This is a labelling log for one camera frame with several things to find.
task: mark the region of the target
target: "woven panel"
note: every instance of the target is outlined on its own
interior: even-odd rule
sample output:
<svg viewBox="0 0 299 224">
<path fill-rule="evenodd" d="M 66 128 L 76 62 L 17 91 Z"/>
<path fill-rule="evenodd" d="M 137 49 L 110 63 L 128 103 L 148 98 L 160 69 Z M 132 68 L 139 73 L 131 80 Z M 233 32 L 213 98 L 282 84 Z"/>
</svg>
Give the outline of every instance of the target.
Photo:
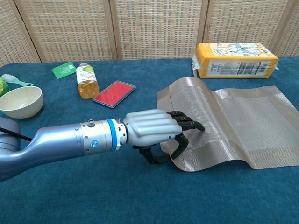
<svg viewBox="0 0 299 224">
<path fill-rule="evenodd" d="M 260 42 L 269 47 L 286 0 L 214 0 L 205 42 Z"/>
<path fill-rule="evenodd" d="M 192 57 L 201 1 L 114 1 L 122 59 Z"/>
<path fill-rule="evenodd" d="M 278 56 L 299 56 L 299 6 L 285 28 L 276 54 Z"/>
<path fill-rule="evenodd" d="M 21 0 L 18 7 L 43 61 L 112 59 L 103 1 Z"/>
<path fill-rule="evenodd" d="M 16 16 L 9 2 L 0 0 L 0 66 L 38 61 Z"/>
</svg>

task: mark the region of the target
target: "bottle label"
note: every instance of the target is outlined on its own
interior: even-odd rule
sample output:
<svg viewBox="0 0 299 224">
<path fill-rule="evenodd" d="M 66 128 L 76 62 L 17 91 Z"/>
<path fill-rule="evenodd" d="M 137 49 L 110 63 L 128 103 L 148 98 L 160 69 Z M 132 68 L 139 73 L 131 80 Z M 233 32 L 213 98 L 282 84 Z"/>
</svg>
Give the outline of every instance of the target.
<svg viewBox="0 0 299 224">
<path fill-rule="evenodd" d="M 94 80 L 97 81 L 94 70 L 92 66 L 86 65 L 86 66 L 80 66 L 76 69 L 76 74 L 77 74 L 77 83 L 83 82 L 83 81 L 89 81 L 89 80 Z"/>
</svg>

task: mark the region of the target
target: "table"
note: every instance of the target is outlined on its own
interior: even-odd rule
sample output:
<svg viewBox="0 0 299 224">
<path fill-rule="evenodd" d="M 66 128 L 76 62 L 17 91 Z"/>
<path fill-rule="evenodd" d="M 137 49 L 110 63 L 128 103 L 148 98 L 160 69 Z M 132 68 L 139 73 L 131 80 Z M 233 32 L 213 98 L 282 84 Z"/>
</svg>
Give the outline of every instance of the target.
<svg viewBox="0 0 299 224">
<path fill-rule="evenodd" d="M 75 74 L 57 80 L 51 69 L 62 63 L 0 68 L 0 75 L 14 75 L 43 91 L 44 106 L 36 116 L 12 119 L 24 135 L 33 137 L 44 126 L 124 118 L 128 112 L 154 109 L 158 91 L 193 76 L 191 59 L 88 62 L 101 89 L 116 80 L 137 87 L 110 109 L 80 98 Z M 298 64 L 299 57 L 280 58 L 279 69 L 269 79 L 203 81 L 211 90 L 276 85 L 299 109 Z M 160 153 L 159 147 L 154 150 Z M 116 152 L 42 165 L 0 182 L 0 222 L 298 223 L 298 178 L 299 167 L 253 170 L 243 161 L 189 173 L 172 162 L 149 164 L 137 150 L 123 145 Z"/>
</svg>

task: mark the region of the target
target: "green packet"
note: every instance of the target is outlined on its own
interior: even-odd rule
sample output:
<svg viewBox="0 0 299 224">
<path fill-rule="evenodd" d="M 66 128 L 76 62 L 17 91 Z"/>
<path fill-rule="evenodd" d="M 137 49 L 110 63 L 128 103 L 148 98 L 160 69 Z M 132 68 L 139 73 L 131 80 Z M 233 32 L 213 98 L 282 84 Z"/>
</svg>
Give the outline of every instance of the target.
<svg viewBox="0 0 299 224">
<path fill-rule="evenodd" d="M 0 77 L 0 97 L 9 91 L 10 91 L 10 87 L 4 81 L 4 79 Z"/>
<path fill-rule="evenodd" d="M 76 72 L 76 67 L 73 62 L 64 63 L 52 69 L 52 72 L 57 79 L 69 76 Z"/>
</svg>

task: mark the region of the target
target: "bowl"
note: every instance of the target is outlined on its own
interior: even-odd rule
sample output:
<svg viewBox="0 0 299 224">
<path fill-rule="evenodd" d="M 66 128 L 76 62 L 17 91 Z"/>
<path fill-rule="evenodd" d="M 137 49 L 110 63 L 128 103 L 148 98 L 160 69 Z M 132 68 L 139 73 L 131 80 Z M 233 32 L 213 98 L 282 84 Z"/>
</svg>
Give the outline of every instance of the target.
<svg viewBox="0 0 299 224">
<path fill-rule="evenodd" d="M 25 86 L 0 97 L 0 111 L 12 118 L 30 118 L 43 107 L 43 92 L 36 86 Z"/>
</svg>

